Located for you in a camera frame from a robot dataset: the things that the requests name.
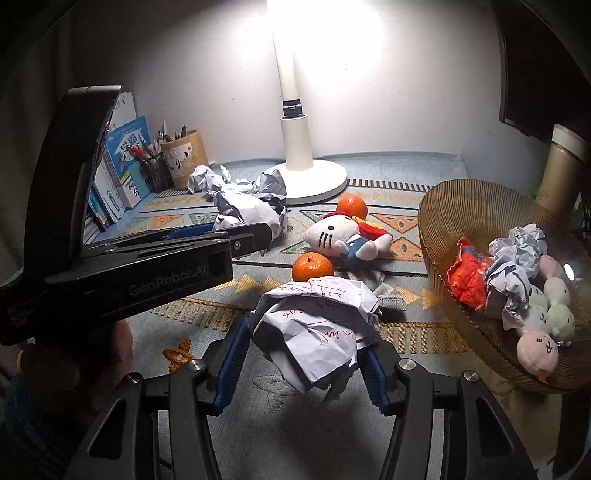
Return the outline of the orange mandarin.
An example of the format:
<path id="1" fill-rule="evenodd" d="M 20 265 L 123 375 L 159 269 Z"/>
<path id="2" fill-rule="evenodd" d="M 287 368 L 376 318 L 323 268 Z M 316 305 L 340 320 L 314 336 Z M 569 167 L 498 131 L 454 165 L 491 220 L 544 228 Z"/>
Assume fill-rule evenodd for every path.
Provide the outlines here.
<path id="1" fill-rule="evenodd" d="M 318 252 L 307 252 L 294 261 L 291 268 L 291 278 L 295 282 L 307 282 L 313 278 L 334 275 L 335 270 L 331 260 Z"/>
<path id="2" fill-rule="evenodd" d="M 363 201 L 360 196 L 349 193 L 343 194 L 342 197 L 339 198 L 335 211 L 362 220 L 366 220 L 368 216 L 366 202 Z"/>

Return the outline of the paper with red writing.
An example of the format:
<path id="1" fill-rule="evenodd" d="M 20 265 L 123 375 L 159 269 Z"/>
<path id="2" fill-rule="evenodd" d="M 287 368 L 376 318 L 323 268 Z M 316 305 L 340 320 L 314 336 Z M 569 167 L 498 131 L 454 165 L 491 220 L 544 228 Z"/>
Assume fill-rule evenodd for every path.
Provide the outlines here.
<path id="1" fill-rule="evenodd" d="M 266 292 L 250 313 L 252 341 L 301 394 L 325 389 L 338 399 L 359 352 L 381 338 L 380 302 L 360 281 L 335 276 L 288 282 Z"/>

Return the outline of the orange snack packet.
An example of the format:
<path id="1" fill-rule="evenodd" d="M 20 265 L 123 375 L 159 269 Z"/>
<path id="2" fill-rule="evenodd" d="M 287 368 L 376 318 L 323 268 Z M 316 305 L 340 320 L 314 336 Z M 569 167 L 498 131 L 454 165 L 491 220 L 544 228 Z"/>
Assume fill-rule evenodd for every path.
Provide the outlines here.
<path id="1" fill-rule="evenodd" d="M 484 277 L 493 263 L 493 258 L 481 254 L 465 237 L 458 240 L 457 246 L 457 259 L 447 271 L 447 286 L 458 301 L 483 312 L 487 300 Z"/>

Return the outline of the three-ball plush toy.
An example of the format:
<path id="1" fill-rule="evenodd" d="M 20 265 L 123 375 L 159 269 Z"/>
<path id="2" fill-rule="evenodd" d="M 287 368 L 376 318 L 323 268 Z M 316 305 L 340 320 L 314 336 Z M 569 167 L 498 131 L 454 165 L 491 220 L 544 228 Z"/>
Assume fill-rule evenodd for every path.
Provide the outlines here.
<path id="1" fill-rule="evenodd" d="M 530 302 L 521 310 L 517 358 L 527 373 L 546 383 L 558 366 L 560 347 L 572 344 L 575 319 L 564 270 L 557 260 L 542 255 L 535 280 Z"/>

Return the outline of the crumpled lined paper ball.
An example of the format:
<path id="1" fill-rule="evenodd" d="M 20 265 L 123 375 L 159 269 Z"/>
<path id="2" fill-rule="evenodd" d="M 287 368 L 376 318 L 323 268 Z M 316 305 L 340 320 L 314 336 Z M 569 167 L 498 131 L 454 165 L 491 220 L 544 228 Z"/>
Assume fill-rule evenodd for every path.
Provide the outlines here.
<path id="1" fill-rule="evenodd" d="M 256 180 L 231 180 L 228 169 L 221 168 L 221 187 L 214 192 L 217 207 L 214 230 L 254 224 L 266 224 L 274 240 L 283 235 L 287 222 L 287 187 L 280 170 L 270 168 Z"/>

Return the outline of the crumpled paper ball left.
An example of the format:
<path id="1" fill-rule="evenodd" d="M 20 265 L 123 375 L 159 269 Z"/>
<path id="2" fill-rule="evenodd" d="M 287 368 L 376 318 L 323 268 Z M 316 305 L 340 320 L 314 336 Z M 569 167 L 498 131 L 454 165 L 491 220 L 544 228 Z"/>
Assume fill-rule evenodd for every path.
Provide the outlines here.
<path id="1" fill-rule="evenodd" d="M 197 165 L 188 176 L 186 188 L 192 194 L 204 192 L 213 195 L 229 183 L 231 183 L 231 176 L 225 167 L 221 166 L 221 172 L 215 173 L 209 166 Z"/>

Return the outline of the stack of flat books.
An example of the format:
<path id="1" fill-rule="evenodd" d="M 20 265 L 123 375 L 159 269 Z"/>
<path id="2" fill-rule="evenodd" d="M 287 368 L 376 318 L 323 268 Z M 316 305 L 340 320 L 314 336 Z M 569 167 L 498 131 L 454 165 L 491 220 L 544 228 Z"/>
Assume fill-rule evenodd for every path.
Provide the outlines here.
<path id="1" fill-rule="evenodd" d="M 87 245 L 95 241 L 95 239 L 104 231 L 104 226 L 101 221 L 94 215 L 92 211 L 88 212 L 83 224 L 82 244 Z"/>

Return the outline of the black mesh pen holder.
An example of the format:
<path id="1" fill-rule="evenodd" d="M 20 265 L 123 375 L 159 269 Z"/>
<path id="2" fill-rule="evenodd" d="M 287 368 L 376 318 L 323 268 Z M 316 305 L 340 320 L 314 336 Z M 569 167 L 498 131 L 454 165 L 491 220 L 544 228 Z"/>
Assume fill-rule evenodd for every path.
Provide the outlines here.
<path id="1" fill-rule="evenodd" d="M 139 165 L 145 182 L 152 192 L 160 193 L 174 186 L 162 152 L 149 158 L 141 158 Z"/>

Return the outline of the cardboard pen holder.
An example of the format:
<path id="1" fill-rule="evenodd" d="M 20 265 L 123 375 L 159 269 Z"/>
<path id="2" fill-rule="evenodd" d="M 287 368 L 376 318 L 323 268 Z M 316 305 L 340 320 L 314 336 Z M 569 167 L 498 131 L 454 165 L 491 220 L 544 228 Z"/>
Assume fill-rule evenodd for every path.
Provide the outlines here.
<path id="1" fill-rule="evenodd" d="M 209 165 L 199 130 L 190 130 L 184 137 L 164 142 L 161 151 L 176 190 L 185 190 L 190 174 L 198 165 Z"/>

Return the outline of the blue workbook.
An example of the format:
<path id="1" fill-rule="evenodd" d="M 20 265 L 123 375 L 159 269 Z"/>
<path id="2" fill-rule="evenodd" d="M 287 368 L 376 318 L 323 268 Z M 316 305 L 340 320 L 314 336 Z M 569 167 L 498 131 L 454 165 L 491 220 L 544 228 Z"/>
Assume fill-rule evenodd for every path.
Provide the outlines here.
<path id="1" fill-rule="evenodd" d="M 141 154 L 150 143 L 147 123 L 144 116 L 108 132 L 104 146 L 111 165 L 123 191 L 123 202 L 133 209 L 150 189 L 140 167 L 140 158 L 132 149 L 139 149 Z"/>

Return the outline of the white desk lamp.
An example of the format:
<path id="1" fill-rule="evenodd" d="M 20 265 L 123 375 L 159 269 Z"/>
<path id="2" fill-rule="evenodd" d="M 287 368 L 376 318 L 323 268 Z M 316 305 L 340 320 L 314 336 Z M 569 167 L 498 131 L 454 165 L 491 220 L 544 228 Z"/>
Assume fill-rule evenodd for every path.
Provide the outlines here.
<path id="1" fill-rule="evenodd" d="M 280 78 L 281 134 L 283 134 L 284 162 L 279 170 L 287 188 L 287 203 L 307 205 L 321 202 L 342 192 L 348 183 L 346 168 L 338 163 L 315 159 L 311 149 L 308 116 L 304 114 L 300 89 L 297 84 L 294 41 L 298 36 L 298 21 L 294 2 L 266 3 L 277 73 Z"/>

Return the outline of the Hello Kitty plush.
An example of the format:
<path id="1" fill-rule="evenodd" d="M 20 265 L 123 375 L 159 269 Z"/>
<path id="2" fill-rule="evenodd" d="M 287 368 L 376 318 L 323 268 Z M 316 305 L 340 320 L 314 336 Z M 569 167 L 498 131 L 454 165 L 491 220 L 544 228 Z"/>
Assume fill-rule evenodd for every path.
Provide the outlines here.
<path id="1" fill-rule="evenodd" d="M 315 252 L 337 259 L 346 269 L 363 271 L 390 250 L 394 239 L 366 221 L 332 212 L 308 228 L 304 241 Z"/>

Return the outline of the crumpled paper in bowl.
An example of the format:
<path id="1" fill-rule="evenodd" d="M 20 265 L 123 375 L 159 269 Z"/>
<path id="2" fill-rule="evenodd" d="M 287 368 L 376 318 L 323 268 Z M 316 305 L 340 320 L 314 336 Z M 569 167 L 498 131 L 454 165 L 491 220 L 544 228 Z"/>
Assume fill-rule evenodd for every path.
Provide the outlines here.
<path id="1" fill-rule="evenodd" d="M 546 253 L 545 234 L 535 223 L 514 227 L 507 237 L 490 242 L 493 263 L 484 276 L 485 314 L 501 319 L 505 330 L 524 325 L 520 309 L 529 304 L 531 280 L 538 275 L 541 257 Z"/>

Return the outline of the amber glass bowl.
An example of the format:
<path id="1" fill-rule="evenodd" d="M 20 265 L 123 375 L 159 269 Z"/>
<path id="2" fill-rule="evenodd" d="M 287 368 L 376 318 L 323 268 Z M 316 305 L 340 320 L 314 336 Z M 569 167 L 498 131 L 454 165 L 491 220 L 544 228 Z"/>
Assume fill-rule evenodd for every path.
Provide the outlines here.
<path id="1" fill-rule="evenodd" d="M 420 203 L 418 218 L 424 263 L 440 305 L 489 367 L 518 387 L 538 393 L 567 393 L 590 383 L 590 256 L 566 220 L 515 190 L 476 179 L 444 181 L 433 187 Z M 461 304 L 447 286 L 447 270 L 457 258 L 460 238 L 485 253 L 492 240 L 531 223 L 545 233 L 549 254 L 570 263 L 577 275 L 571 287 L 575 339 L 560 350 L 558 365 L 545 381 L 518 362 L 515 333 L 504 330 L 499 320 Z"/>

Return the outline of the beige thermos bottle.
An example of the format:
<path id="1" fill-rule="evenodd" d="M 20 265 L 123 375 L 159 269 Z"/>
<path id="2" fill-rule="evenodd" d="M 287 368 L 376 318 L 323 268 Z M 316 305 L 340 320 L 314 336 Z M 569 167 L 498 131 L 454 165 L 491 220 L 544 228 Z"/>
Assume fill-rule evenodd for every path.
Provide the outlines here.
<path id="1" fill-rule="evenodd" d="M 579 195 L 589 144 L 567 127 L 555 124 L 536 202 L 554 214 L 569 214 Z"/>

